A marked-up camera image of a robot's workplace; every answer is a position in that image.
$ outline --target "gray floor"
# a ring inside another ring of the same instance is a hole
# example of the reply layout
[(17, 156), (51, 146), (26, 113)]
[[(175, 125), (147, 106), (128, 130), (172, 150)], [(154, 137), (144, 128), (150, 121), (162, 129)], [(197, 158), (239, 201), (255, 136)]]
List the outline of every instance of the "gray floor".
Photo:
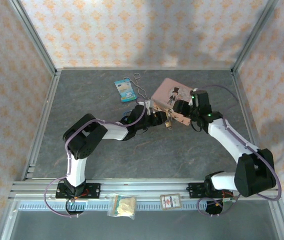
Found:
[(219, 217), (196, 211), (138, 211), (135, 219), (89, 211), (79, 218), (19, 211), (12, 240), (277, 240), (268, 202), (238, 201)]
[[(135, 102), (120, 102), (114, 81), (140, 73), (140, 86), (152, 96), (165, 78), (191, 88), (219, 84), (235, 93), (231, 74), (223, 70), (63, 70), (54, 97), (44, 139), (36, 162), (35, 178), (66, 174), (67, 161), (62, 136), (86, 113), (118, 121)], [(220, 111), (248, 139), (240, 106), (226, 90), (207, 89), (213, 110)], [(89, 156), (87, 179), (104, 178), (194, 178), (200, 180), (216, 171), (234, 171), (228, 152), (204, 132), (195, 132), (178, 122), (150, 128), (129, 141), (103, 140)]]

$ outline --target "robotic arm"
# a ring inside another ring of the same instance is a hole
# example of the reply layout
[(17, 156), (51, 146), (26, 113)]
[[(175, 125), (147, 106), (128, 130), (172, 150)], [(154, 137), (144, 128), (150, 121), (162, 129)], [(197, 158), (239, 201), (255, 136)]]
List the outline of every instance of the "robotic arm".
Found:
[[(244, 197), (262, 192), (275, 186), (275, 179), (266, 165), (261, 162), (256, 153), (260, 154), (274, 169), (273, 156), (268, 149), (259, 149), (236, 132), (218, 111), (212, 111), (206, 91), (191, 91), (190, 102), (178, 100), (173, 110), (189, 117), (207, 134), (218, 140), (232, 155), (237, 166), (235, 172), (215, 172), (207, 175), (204, 181), (205, 194), (210, 197), (219, 190), (238, 191)], [(125, 125), (136, 121), (147, 109), (144, 116), (134, 125)], [(85, 190), (85, 165), (87, 157), (102, 139), (126, 141), (134, 137), (136, 131), (147, 129), (164, 123), (167, 120), (163, 111), (151, 112), (152, 101), (139, 102), (128, 117), (124, 117), (118, 125), (94, 122), (84, 128), (68, 144), (71, 161), (68, 165), (70, 173), (65, 185), (72, 196), (78, 197)], [(75, 123), (63, 136), (67, 139), (90, 120), (93, 115), (86, 114)]]

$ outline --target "patterned wallpaper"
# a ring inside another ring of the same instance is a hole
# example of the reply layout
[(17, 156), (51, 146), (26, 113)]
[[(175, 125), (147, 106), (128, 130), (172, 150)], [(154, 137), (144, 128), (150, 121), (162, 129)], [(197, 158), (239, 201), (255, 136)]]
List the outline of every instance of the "patterned wallpaper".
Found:
[(20, 180), (51, 76), (8, 0), (0, 0), (0, 219)]
[(230, 69), (267, 0), (22, 0), (55, 66)]
[(259, 144), (274, 154), (284, 200), (284, 0), (242, 65), (240, 78), (252, 112), (250, 124), (257, 129)]

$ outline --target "blue package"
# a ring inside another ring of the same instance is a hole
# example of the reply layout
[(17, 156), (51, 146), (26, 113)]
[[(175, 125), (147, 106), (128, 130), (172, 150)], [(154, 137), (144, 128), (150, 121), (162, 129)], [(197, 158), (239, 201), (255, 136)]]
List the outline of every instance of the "blue package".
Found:
[(136, 99), (136, 95), (129, 80), (120, 80), (115, 81), (114, 83), (121, 95), (122, 102), (128, 102)]

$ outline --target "mounting plate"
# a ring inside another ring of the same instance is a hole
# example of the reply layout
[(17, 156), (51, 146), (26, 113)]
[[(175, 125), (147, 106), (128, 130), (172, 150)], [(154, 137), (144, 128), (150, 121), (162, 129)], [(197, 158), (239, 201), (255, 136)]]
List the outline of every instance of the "mounting plate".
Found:
[[(56, 199), (72, 199), (73, 196), (69, 194), (67, 191), (67, 187), (65, 183), (60, 182), (57, 185), (57, 191), (56, 191)], [(80, 199), (99, 199), (100, 193), (101, 193), (101, 184), (100, 183), (85, 183), (84, 187), (84, 193), (85, 191), (88, 191), (87, 195), (80, 196)]]
[(210, 195), (208, 195), (206, 194), (203, 182), (188, 183), (188, 187), (186, 188), (186, 190), (189, 192), (190, 199), (201, 199), (204, 197), (209, 197), (213, 199), (222, 199), (223, 197), (229, 198), (230, 197), (229, 194), (233, 195), (233, 193), (229, 190), (215, 190), (212, 191)]

